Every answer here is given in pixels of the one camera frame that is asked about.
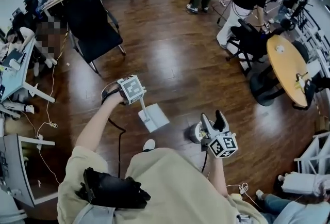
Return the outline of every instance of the laptop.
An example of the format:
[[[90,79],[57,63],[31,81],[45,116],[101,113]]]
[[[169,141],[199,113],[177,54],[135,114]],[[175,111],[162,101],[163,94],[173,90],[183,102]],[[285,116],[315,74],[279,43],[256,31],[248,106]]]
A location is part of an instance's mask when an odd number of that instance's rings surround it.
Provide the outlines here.
[[[23,57],[22,53],[20,53],[16,50],[12,50],[11,53],[8,54],[6,59],[4,59],[4,61],[2,62],[2,66],[10,67],[9,62],[10,62],[11,59],[15,59],[18,63],[21,63],[22,57]]]

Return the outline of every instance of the blue jeans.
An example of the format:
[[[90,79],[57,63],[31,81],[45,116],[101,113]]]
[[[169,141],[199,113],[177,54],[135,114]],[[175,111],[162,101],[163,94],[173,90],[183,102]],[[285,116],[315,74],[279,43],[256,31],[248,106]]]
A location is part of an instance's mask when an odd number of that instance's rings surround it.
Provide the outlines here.
[[[290,200],[269,194],[264,200],[264,206],[267,213],[261,214],[267,220],[268,224],[273,224],[278,215],[290,202]]]
[[[288,8],[281,5],[278,9],[278,14],[274,17],[274,21],[281,22],[285,18],[285,14],[288,13]]]

